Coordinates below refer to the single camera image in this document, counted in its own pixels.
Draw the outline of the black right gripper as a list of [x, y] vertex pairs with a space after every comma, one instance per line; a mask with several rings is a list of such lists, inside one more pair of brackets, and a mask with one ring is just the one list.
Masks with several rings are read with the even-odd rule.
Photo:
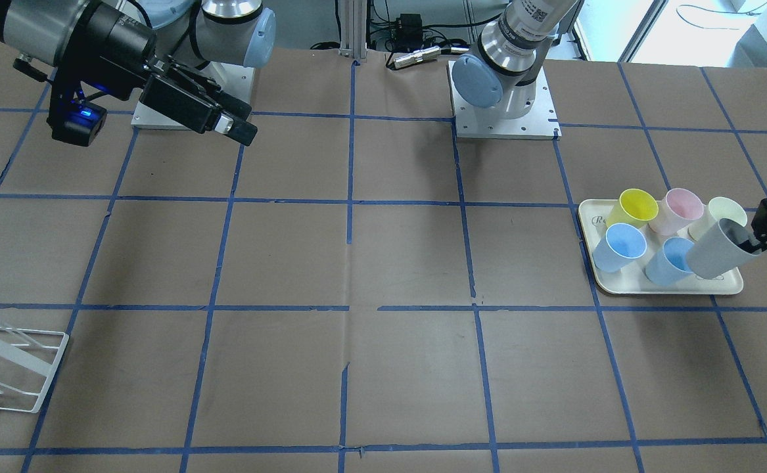
[[103, 94], [126, 101], [142, 89], [140, 103], [191, 131], [214, 131], [251, 146], [258, 128], [251, 105], [226, 93], [209, 75], [156, 53], [154, 30], [101, 1], [86, 1], [61, 56]]

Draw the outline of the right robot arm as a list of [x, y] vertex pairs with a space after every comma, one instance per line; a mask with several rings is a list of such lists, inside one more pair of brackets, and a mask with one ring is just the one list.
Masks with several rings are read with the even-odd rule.
[[139, 101], [197, 133], [248, 146], [251, 105], [203, 72], [206, 64], [260, 68], [276, 20], [260, 1], [134, 1], [131, 17], [104, 1], [0, 1], [0, 42], [14, 69], [51, 85], [52, 138], [89, 146], [106, 123], [100, 96]]

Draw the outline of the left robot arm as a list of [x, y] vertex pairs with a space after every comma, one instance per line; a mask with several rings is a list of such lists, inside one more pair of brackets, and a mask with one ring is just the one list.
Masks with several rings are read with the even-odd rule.
[[470, 50], [449, 65], [452, 105], [467, 137], [533, 139], [551, 105], [542, 73], [561, 21], [574, 1], [512, 1]]

